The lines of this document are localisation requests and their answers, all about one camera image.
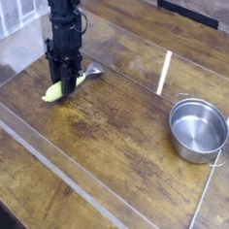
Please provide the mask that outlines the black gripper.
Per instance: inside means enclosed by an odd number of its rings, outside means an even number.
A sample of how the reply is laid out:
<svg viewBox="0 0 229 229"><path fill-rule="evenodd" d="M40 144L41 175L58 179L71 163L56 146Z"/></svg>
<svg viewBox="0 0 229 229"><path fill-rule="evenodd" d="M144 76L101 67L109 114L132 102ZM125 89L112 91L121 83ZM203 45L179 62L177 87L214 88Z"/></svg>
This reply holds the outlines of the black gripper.
<svg viewBox="0 0 229 229"><path fill-rule="evenodd" d="M78 71L82 69L82 28L81 19L67 20L50 18L51 39L46 39L46 58L52 83L61 81L63 96L70 95L76 89Z"/></svg>

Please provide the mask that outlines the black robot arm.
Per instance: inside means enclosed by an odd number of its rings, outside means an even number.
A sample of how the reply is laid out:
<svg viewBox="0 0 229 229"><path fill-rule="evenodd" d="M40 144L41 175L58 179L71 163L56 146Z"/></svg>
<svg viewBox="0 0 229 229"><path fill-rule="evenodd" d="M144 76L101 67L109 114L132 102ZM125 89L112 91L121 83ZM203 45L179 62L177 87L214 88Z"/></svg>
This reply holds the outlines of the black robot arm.
<svg viewBox="0 0 229 229"><path fill-rule="evenodd" d="M82 18L81 0L48 0L52 38L46 39L46 59L52 83L61 82L63 96L76 89L77 77L82 69Z"/></svg>

